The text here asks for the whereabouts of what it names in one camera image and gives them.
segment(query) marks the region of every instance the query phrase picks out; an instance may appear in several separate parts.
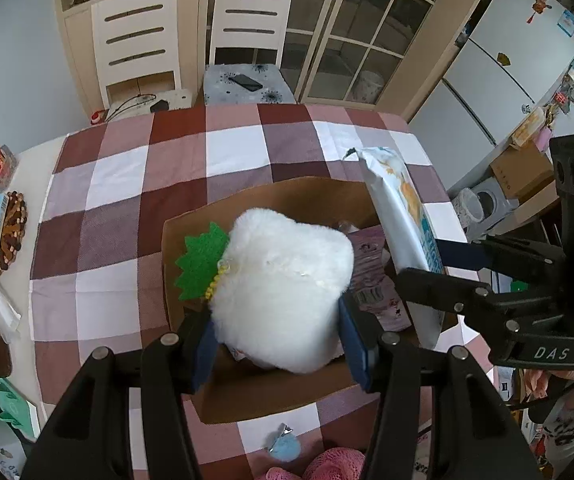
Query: glass door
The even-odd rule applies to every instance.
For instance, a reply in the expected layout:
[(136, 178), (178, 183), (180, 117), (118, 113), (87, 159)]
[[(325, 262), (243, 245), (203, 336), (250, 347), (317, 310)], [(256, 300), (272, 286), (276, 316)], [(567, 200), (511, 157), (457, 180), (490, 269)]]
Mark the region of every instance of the glass door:
[(301, 102), (373, 107), (434, 2), (335, 0), (296, 97)]
[[(208, 0), (206, 27), (206, 62), (209, 59), (209, 36), (215, 0)], [(301, 93), (313, 60), (325, 17), (333, 0), (291, 0), (281, 73), (294, 95)], [(274, 63), (275, 51), (251, 48), (221, 48), (216, 63)]]

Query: cardboard box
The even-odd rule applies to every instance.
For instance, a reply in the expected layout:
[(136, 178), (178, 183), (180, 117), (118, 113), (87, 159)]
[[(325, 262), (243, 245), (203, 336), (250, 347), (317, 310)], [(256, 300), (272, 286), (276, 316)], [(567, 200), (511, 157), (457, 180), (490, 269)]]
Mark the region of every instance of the cardboard box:
[(507, 148), (491, 163), (506, 198), (524, 203), (554, 179), (554, 167), (532, 140), (522, 149)]
[[(273, 209), (310, 224), (335, 226), (340, 220), (359, 228), (379, 224), (365, 184), (318, 177), (253, 187), (167, 220), (162, 238), (163, 275), (165, 306), (173, 330), (182, 323), (185, 309), (203, 308), (199, 300), (179, 300), (181, 290), (174, 286), (181, 272), (174, 262), (185, 253), (185, 237), (209, 231), (210, 221), (228, 232), (240, 214), (254, 207)], [(417, 344), (413, 328), (401, 332), (401, 336)], [(248, 359), (236, 362), (220, 345), (211, 377), (192, 396), (192, 402), (206, 424), (236, 422), (294, 410), (352, 384), (344, 358), (312, 374), (296, 375), (280, 369), (263, 370)]]

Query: wooden trivet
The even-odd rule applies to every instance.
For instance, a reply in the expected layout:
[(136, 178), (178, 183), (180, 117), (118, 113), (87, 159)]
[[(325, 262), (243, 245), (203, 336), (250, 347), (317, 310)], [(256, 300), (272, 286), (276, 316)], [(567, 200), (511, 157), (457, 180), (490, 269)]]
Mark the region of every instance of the wooden trivet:
[(0, 234), (0, 275), (16, 260), (16, 253), (20, 250), (27, 224), (27, 207), (23, 194), (10, 191), (8, 197), (10, 201)]

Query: pink mesh bag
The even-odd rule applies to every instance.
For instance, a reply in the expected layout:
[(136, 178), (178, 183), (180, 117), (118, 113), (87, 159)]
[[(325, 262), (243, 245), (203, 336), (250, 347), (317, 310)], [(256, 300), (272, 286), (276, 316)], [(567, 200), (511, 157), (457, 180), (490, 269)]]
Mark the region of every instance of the pink mesh bag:
[[(302, 480), (359, 480), (365, 456), (355, 449), (334, 447), (318, 455), (305, 470)], [(272, 467), (256, 480), (301, 480), (281, 467)]]

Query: refrigerator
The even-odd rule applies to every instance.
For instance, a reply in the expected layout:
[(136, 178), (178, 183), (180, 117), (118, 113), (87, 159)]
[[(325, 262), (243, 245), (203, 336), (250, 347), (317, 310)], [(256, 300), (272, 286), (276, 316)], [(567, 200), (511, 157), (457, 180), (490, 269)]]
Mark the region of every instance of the refrigerator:
[(446, 189), (499, 154), (574, 58), (574, 34), (558, 25), (566, 9), (544, 4), (492, 0), (409, 123)]

